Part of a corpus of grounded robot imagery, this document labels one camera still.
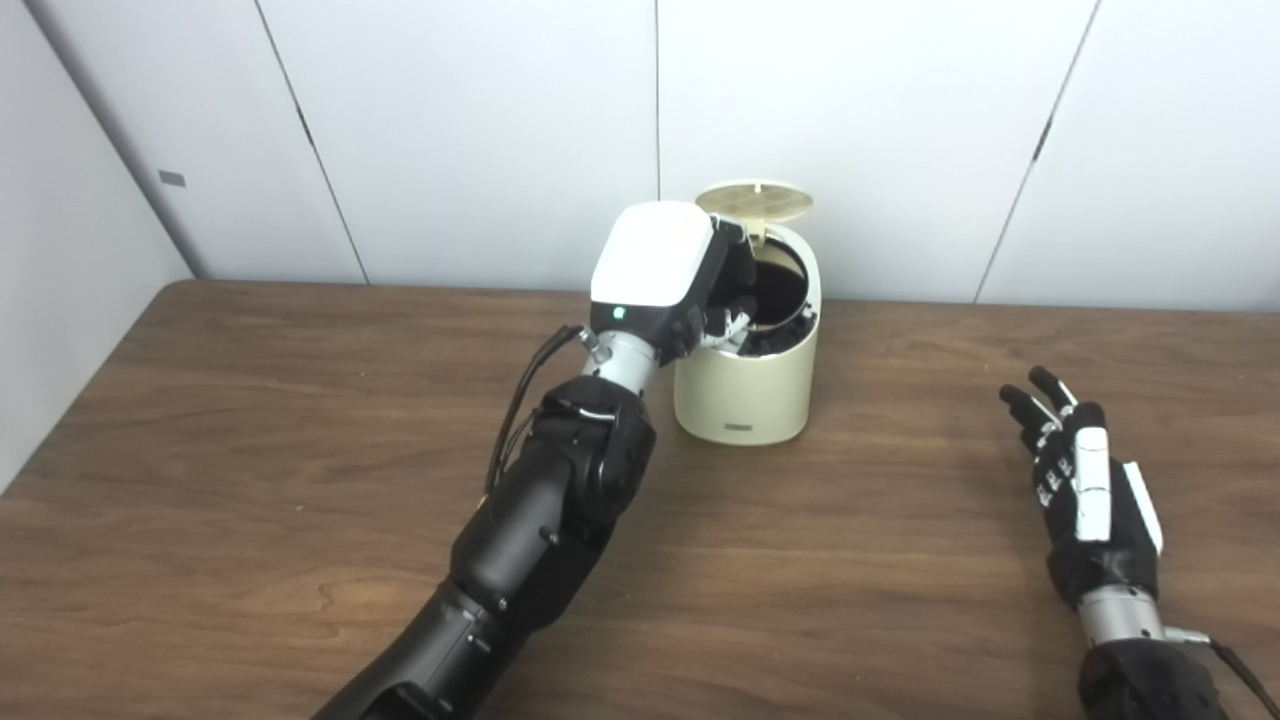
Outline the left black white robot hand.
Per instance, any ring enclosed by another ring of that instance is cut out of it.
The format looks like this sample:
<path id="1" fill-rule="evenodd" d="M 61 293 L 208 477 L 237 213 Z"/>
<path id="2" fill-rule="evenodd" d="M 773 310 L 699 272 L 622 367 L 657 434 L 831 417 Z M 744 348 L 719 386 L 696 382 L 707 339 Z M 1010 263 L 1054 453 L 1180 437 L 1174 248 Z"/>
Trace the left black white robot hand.
<path id="1" fill-rule="evenodd" d="M 736 345 L 758 314 L 756 258 L 744 224 L 692 202 L 626 208 L 590 282 L 588 324 L 602 345 L 627 336 L 664 366 Z"/>

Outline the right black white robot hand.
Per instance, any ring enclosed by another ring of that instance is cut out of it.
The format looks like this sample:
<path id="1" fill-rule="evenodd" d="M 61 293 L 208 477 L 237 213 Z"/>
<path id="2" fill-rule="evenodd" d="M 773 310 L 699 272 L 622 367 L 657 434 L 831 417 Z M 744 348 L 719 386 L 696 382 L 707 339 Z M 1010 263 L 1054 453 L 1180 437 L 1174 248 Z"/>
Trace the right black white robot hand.
<path id="1" fill-rule="evenodd" d="M 1032 395 L 1005 384 L 998 398 L 1020 427 L 1030 486 L 1050 538 L 1050 580 L 1069 605 L 1106 587 L 1160 597 L 1164 529 L 1140 466 L 1117 459 L 1103 407 L 1082 401 L 1042 365 Z"/>

